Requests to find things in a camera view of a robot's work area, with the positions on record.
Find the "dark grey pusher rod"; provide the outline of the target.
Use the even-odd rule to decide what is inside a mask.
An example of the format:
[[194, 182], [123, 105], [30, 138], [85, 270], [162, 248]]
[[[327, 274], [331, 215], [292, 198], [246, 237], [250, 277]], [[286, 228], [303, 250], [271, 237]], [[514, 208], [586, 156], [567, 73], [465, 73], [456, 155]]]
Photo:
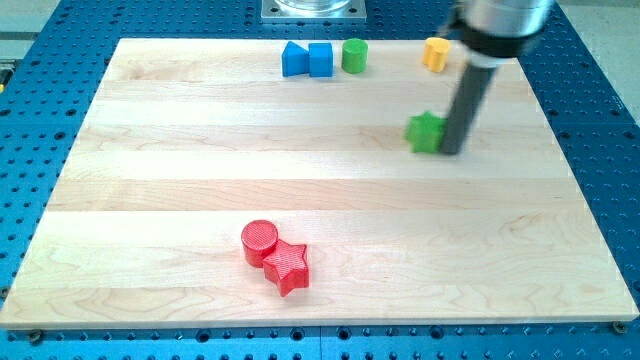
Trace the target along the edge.
[[439, 151], [456, 155], [461, 152], [476, 114], [496, 71], [468, 63], [451, 103]]

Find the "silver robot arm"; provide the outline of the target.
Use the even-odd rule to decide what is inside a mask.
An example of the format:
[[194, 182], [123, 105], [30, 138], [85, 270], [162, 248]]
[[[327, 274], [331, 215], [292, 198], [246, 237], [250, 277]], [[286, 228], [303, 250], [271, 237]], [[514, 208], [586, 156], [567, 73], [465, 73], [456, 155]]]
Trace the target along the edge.
[[461, 152], [497, 68], [536, 47], [553, 0], [456, 1], [443, 37], [457, 32], [470, 51], [448, 111], [440, 145], [442, 154]]

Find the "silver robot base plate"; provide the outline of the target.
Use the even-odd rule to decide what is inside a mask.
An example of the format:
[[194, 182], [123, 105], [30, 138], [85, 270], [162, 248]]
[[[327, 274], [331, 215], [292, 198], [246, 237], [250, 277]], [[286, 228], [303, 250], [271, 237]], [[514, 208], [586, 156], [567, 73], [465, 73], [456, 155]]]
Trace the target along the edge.
[[365, 0], [262, 0], [263, 22], [365, 21]]

